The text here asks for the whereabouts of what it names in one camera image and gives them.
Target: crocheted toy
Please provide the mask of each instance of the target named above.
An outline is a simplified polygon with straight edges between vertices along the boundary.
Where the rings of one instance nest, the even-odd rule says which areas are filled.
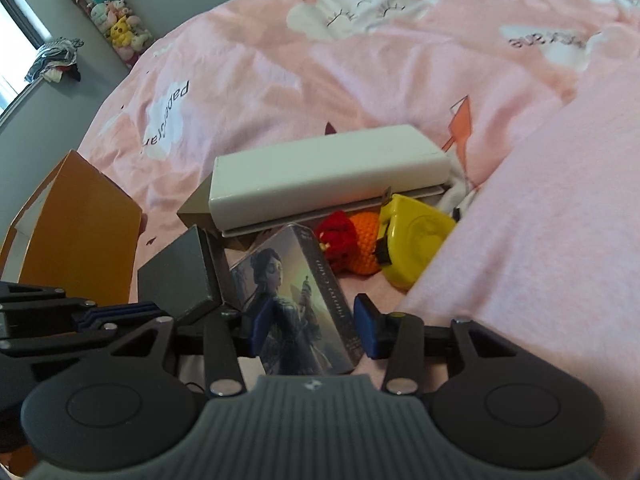
[[[318,226],[316,237],[333,272],[350,270],[369,276],[380,270],[374,255],[377,213],[357,213],[349,218],[344,211],[336,211]]]

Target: orange yarn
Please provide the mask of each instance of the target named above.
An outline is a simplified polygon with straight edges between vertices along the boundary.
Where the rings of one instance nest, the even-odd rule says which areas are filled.
[[[378,238],[378,213],[358,213],[349,218],[358,234],[358,250],[349,258],[347,269],[356,274],[370,276],[380,270],[374,254]]]

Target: ribbed gray surface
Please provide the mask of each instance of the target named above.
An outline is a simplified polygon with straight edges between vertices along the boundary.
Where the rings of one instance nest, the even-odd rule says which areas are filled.
[[[455,449],[417,399],[373,389],[368,376],[261,378],[209,401],[193,431],[146,465],[85,475],[43,464],[29,480],[602,480],[586,461],[512,472]]]

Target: eyelash print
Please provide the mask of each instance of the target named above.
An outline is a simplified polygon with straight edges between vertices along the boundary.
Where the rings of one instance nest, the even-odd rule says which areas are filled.
[[[406,6],[398,7],[397,3],[395,5],[391,5],[391,2],[387,0],[386,4],[380,7],[380,10],[379,10],[380,18],[384,18],[390,10],[404,10],[405,7]]]
[[[342,9],[340,9],[340,12],[334,13],[334,17],[331,19],[331,21],[329,21],[329,23],[326,24],[326,26],[328,27],[329,25],[331,25],[335,20],[340,18],[340,16],[344,16],[349,21],[351,21],[353,18],[355,18],[356,15],[353,14],[352,12],[349,12],[349,11],[344,12]]]

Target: gray wall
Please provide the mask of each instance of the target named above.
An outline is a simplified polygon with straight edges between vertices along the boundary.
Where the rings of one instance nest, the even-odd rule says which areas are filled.
[[[68,150],[78,147],[127,70],[71,0],[25,0],[56,38],[81,38],[82,82],[40,84],[0,124],[0,240],[21,206]],[[128,0],[156,37],[227,0]]]

